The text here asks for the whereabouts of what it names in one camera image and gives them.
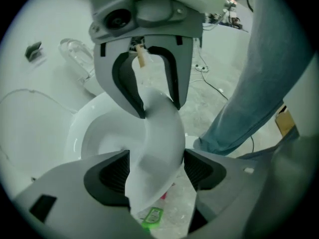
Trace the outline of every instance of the white floor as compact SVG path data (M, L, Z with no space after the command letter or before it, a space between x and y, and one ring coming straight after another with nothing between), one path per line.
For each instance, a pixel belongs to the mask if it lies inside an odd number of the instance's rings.
M193 62L203 64L196 54L197 52L198 48L195 44ZM209 73L203 73L207 77L206 80L216 88L221 89L225 96L230 97L236 87L241 68L220 62L213 54L208 54L204 48L201 51L201 56L209 67ZM143 82L143 85L153 86L168 93L163 62L159 57L151 58L153 60L152 66L140 69L142 73L139 81ZM135 70L138 68L137 61L133 66ZM226 103L226 100L217 91L200 79L201 74L192 70L187 102L180 110L185 133L193 136L203 134ZM274 146L281 138L275 119L271 118L253 135L254 151ZM252 141L248 139L229 156L238 157L251 151ZM195 197L196 192L184 169L181 168L175 185L169 189L166 199L158 200L153 205L163 208L164 213L160 226L151 230L152 235L158 239L177 239L186 236ZM136 216L137 220L142 222L148 211L149 209L139 213Z

